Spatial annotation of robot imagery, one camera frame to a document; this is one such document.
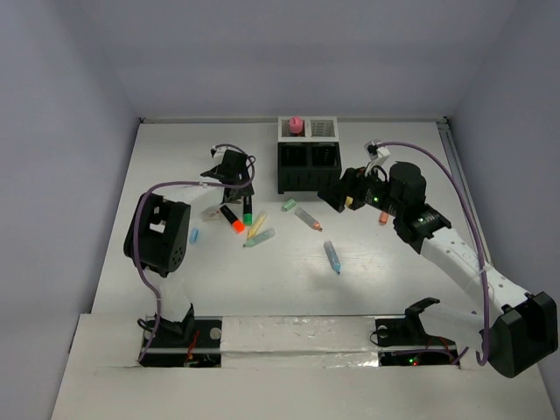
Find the black marker orange cap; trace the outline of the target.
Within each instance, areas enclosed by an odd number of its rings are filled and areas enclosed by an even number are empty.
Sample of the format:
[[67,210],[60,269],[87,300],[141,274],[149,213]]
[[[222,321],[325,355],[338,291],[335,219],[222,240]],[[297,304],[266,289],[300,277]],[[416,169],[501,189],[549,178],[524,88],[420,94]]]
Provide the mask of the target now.
[[220,212],[236,233],[240,234],[244,231],[245,225],[227,205],[221,206]]

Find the pink bottle of pens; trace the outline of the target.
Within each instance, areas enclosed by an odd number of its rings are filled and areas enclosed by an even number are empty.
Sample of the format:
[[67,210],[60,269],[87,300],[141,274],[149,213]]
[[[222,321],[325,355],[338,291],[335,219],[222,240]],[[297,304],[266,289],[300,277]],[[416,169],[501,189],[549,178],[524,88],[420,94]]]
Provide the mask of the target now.
[[305,122],[298,116],[293,116],[287,125],[287,134],[290,137],[303,137],[305,135]]

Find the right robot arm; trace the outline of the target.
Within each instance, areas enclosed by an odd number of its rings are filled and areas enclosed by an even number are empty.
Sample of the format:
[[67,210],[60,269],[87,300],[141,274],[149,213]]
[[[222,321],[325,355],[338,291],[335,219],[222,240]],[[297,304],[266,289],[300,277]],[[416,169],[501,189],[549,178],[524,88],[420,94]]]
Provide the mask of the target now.
[[412,163],[397,162],[388,176],[350,168],[318,197],[337,212],[374,207],[393,218],[397,236],[439,267],[474,303],[457,311],[426,298],[402,322],[404,336],[422,343],[431,335],[479,352],[492,368],[513,378],[553,354],[559,346],[557,304],[545,292],[532,294],[511,282],[460,237],[425,201],[426,180]]

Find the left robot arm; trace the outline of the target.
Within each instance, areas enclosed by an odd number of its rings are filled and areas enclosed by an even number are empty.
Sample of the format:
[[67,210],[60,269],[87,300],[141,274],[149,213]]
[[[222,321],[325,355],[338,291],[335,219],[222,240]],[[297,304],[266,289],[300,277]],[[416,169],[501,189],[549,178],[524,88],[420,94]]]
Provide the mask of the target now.
[[155,298],[154,316],[142,319],[141,327],[163,333],[176,346],[193,337],[193,323],[186,318],[193,315],[193,305],[167,277],[186,257],[191,218],[254,195],[254,156],[229,143],[214,146],[211,155],[211,168],[197,179],[161,182],[140,195],[123,244],[124,255]]

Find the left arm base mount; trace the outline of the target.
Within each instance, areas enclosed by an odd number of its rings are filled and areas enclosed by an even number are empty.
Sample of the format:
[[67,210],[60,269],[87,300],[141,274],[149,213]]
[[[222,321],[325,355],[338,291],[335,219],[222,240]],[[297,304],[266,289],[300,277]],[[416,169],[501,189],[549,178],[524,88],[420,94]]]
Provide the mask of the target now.
[[221,366],[222,318],[196,317],[191,307],[180,322],[161,319],[148,346],[154,318],[137,322],[143,330],[139,361],[146,368],[219,368]]

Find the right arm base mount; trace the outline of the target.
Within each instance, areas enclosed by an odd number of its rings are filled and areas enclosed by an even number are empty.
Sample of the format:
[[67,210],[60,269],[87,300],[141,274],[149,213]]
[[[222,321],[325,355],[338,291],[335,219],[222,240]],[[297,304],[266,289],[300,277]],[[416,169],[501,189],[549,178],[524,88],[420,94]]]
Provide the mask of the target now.
[[457,366],[459,352],[454,341],[429,335],[420,315],[439,303],[424,298],[405,309],[398,317],[377,318],[370,342],[379,349],[382,367]]

